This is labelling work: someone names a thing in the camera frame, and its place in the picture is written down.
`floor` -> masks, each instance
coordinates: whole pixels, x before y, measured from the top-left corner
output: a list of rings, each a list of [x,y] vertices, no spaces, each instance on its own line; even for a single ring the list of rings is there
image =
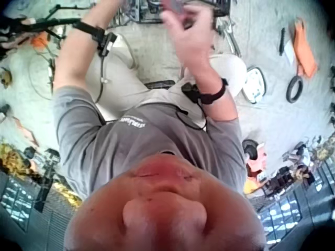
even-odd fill
[[[24,14],[41,18],[55,4],[86,6],[89,0],[17,0],[7,10],[15,17]],[[267,82],[264,99],[252,105],[242,94],[236,97],[244,138],[265,143],[268,172],[284,166],[282,154],[292,150],[300,140],[315,135],[327,137],[333,131],[328,123],[329,105],[334,100],[329,91],[329,69],[335,61],[335,46],[326,36],[326,18],[316,0],[263,1],[246,0],[233,4],[231,9],[235,38],[248,67],[258,66]],[[66,10],[56,17],[80,16],[85,11]],[[300,99],[290,104],[286,101],[286,89],[296,74],[296,65],[290,65],[285,56],[280,57],[278,47],[281,28],[288,26],[296,17],[303,17],[307,27],[307,40],[318,62],[319,71],[313,79],[306,79]],[[166,31],[161,25],[131,24],[116,29],[123,34],[139,62],[138,77],[144,82],[164,79],[177,80],[180,64],[173,53]],[[50,46],[57,53],[55,45]],[[227,43],[216,39],[216,48],[229,53]],[[24,45],[8,59],[0,63],[12,72],[14,82],[4,89],[0,86],[0,105],[10,104],[12,115],[20,119],[24,127],[33,131],[42,150],[57,149],[52,122],[50,88],[47,85],[46,61],[36,55],[32,47]],[[38,96],[32,85],[44,96]],[[12,119],[0,124],[0,136],[4,141],[23,150],[28,142],[16,129]]]

